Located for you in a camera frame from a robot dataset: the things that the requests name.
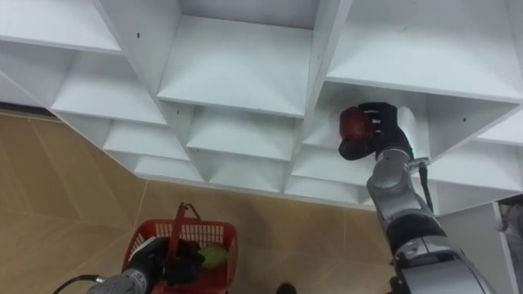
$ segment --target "green fruit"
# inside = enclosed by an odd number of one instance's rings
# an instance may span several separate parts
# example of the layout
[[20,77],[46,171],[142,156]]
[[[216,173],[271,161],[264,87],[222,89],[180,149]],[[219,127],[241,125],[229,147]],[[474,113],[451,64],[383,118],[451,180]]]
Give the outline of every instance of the green fruit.
[[207,244],[198,253],[205,258],[202,266],[206,270],[214,270],[227,262],[228,251],[217,243]]

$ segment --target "black glove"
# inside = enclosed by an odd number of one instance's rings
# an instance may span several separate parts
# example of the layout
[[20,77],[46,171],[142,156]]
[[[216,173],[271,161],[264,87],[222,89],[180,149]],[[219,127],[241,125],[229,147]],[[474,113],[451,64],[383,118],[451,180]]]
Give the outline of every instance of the black glove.
[[376,157],[384,150],[397,148],[404,150],[411,159],[413,151],[405,133],[398,126],[398,109],[386,102],[370,102],[358,105],[373,120],[371,139],[344,140],[338,151],[346,160],[357,160],[376,152]]

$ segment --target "red basket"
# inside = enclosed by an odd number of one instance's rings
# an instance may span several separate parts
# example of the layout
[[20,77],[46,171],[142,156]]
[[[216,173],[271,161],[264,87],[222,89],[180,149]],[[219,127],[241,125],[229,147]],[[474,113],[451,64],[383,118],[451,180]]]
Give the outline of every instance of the red basket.
[[[186,217],[190,209],[195,217]],[[227,262],[215,270],[206,270],[195,283],[169,287],[160,283],[153,294],[225,294],[235,277],[238,260],[238,242],[236,229],[231,224],[220,221],[202,221],[192,204],[180,204],[176,218],[173,220],[148,220],[140,225],[132,236],[123,259],[122,270],[125,269],[131,254],[150,237],[170,237],[168,257],[174,258],[178,241],[196,241],[201,247],[208,243],[221,243],[229,252]]]

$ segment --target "red fruit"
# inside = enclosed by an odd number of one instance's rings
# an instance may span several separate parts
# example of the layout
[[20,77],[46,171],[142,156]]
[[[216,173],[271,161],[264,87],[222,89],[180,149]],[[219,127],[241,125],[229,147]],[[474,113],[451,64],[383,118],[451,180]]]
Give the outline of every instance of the red fruit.
[[345,109],[340,114],[340,135],[343,140],[371,139],[373,121],[357,107]]

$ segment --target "floor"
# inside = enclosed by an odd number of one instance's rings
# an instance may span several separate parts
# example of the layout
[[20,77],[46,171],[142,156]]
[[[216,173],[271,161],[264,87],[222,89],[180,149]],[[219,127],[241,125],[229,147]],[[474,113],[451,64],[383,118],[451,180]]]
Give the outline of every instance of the floor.
[[[239,233],[230,293],[386,293],[393,270],[372,212],[137,179],[62,122],[0,112],[0,289],[50,293],[117,274],[136,225],[179,202]],[[78,283],[63,293],[85,293]]]

